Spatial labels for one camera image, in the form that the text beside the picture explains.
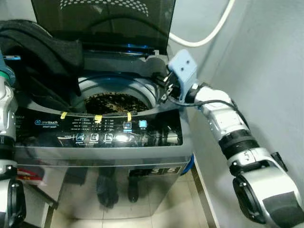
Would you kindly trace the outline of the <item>blue basin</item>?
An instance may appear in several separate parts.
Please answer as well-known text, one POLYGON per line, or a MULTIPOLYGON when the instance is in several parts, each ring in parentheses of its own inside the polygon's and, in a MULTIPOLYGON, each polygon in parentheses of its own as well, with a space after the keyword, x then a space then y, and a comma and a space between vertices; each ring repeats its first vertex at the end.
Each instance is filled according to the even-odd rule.
POLYGON ((188 160, 188 163, 186 163, 181 171, 180 171, 180 176, 183 176, 187 173, 189 173, 189 171, 193 168, 193 166, 195 165, 195 155, 194 154, 191 154, 190 155, 190 158, 188 160))

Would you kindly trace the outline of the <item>dark washing machine lid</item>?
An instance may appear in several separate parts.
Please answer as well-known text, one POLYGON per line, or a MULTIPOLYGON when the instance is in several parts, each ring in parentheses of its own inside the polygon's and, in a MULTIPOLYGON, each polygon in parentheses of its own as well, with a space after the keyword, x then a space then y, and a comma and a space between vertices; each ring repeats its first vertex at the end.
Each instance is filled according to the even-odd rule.
POLYGON ((31 0, 53 37, 88 49, 167 54, 177 0, 31 0))

